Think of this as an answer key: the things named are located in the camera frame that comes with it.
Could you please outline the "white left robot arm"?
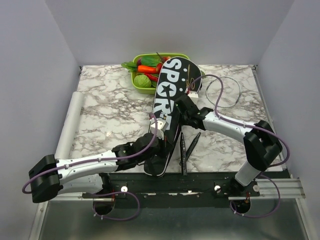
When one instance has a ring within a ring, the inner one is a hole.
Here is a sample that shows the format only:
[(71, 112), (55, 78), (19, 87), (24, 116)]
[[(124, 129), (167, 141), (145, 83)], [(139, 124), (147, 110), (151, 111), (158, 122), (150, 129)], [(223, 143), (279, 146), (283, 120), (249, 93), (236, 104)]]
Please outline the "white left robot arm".
[(73, 180), (135, 168), (162, 154), (165, 142), (165, 137), (146, 133), (134, 142), (88, 157), (56, 159), (54, 154), (46, 155), (28, 172), (29, 181), (22, 187), (22, 192), (30, 194), (33, 203), (52, 200), (62, 191), (73, 189)]

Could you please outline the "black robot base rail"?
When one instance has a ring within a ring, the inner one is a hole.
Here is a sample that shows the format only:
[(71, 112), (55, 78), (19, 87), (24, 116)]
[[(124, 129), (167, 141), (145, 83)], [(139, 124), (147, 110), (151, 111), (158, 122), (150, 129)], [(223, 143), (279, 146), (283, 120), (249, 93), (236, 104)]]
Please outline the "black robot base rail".
[(114, 204), (116, 208), (227, 208), (230, 200), (248, 200), (260, 196), (257, 181), (237, 186), (234, 172), (166, 173), (162, 177), (144, 173), (102, 173), (103, 189), (95, 197), (84, 193), (101, 206)]

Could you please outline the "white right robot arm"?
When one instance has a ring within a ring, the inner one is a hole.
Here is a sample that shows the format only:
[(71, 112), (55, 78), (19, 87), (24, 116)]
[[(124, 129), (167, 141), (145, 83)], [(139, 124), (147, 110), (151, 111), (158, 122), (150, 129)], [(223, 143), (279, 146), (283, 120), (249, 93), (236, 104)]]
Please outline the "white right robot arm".
[(220, 133), (244, 145), (247, 161), (227, 184), (228, 195), (241, 196), (247, 192), (248, 185), (266, 171), (283, 150), (271, 126), (264, 120), (255, 124), (239, 123), (218, 115), (211, 108), (199, 109), (186, 94), (177, 98), (175, 106), (182, 125)]

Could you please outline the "black racket cover bag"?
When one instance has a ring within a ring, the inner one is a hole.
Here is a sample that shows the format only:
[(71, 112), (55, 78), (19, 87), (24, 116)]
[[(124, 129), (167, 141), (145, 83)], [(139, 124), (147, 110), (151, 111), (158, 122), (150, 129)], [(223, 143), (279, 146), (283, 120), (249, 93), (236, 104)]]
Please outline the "black racket cover bag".
[(154, 177), (165, 174), (181, 134), (180, 113), (175, 100), (182, 96), (190, 85), (192, 85), (190, 90), (198, 93), (202, 88), (202, 81), (198, 80), (195, 84), (193, 81), (201, 75), (199, 67), (182, 56), (174, 56), (163, 64), (155, 90), (152, 112), (158, 121), (165, 121), (167, 126), (162, 130), (163, 138), (158, 139), (161, 145), (160, 151), (144, 162), (145, 174)]

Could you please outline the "white shuttlecock tube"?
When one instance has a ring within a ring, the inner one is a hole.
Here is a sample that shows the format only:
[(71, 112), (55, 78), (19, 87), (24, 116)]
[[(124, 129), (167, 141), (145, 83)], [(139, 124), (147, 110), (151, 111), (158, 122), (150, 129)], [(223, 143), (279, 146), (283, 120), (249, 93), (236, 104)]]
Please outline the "white shuttlecock tube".
[(83, 93), (78, 91), (72, 93), (63, 128), (54, 154), (56, 159), (67, 159), (69, 157), (74, 137), (78, 129), (84, 99), (85, 95)]

